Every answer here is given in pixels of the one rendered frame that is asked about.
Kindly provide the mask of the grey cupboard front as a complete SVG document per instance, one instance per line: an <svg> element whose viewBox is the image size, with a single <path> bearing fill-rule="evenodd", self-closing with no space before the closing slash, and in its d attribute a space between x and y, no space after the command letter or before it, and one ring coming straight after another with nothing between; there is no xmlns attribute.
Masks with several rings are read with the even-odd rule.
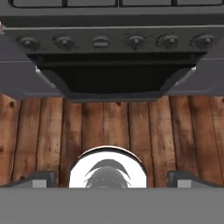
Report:
<svg viewBox="0 0 224 224"><path fill-rule="evenodd" d="M14 99L62 96L5 34L0 34L0 93Z"/></svg>
<svg viewBox="0 0 224 224"><path fill-rule="evenodd" d="M224 38L167 94L224 96Z"/></svg>

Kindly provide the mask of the black oven door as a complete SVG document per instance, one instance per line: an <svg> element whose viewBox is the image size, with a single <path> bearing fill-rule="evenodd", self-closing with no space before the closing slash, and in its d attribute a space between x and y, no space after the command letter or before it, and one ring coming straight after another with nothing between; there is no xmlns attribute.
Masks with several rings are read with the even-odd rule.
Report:
<svg viewBox="0 0 224 224"><path fill-rule="evenodd" d="M203 56L202 52L33 53L29 59L63 92L162 95Z"/></svg>

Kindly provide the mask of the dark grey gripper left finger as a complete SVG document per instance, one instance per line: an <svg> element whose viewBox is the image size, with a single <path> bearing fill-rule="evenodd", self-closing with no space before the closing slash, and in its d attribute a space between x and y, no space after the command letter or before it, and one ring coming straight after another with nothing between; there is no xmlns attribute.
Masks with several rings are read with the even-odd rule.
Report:
<svg viewBox="0 0 224 224"><path fill-rule="evenodd" d="M26 178L3 185L4 188L51 188L56 186L57 183L55 171L35 171Z"/></svg>

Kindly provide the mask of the dark grey range cooker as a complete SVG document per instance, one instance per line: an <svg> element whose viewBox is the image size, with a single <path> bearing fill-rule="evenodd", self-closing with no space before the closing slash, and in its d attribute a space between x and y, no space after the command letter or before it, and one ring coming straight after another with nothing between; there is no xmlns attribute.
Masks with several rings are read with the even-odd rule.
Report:
<svg viewBox="0 0 224 224"><path fill-rule="evenodd" d="M213 34L213 45L191 46L202 33ZM33 53L180 52L203 53L204 58L224 38L224 0L0 0L0 34L28 59ZM177 47L157 46L158 37L171 34L178 37ZM53 43L58 36L70 37L75 47L59 49ZM107 48L94 48L99 36L108 39ZM131 36L144 37L144 43L133 49ZM20 37L36 39L39 49L22 47Z"/></svg>

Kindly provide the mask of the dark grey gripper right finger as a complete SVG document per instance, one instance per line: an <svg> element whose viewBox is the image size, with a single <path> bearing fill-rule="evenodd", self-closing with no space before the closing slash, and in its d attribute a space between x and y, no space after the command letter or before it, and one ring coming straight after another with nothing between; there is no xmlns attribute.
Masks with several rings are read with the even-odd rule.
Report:
<svg viewBox="0 0 224 224"><path fill-rule="evenodd" d="M189 171L169 171L167 173L167 186L171 188L198 188L198 187L218 187L223 188L223 185L203 180L194 176Z"/></svg>

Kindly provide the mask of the white round domed object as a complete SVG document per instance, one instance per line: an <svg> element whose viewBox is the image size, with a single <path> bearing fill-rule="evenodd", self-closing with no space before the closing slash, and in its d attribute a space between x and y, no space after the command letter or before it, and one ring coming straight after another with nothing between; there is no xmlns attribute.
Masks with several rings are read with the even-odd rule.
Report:
<svg viewBox="0 0 224 224"><path fill-rule="evenodd" d="M146 188L147 171L129 150L113 145L83 152L71 167L70 188Z"/></svg>

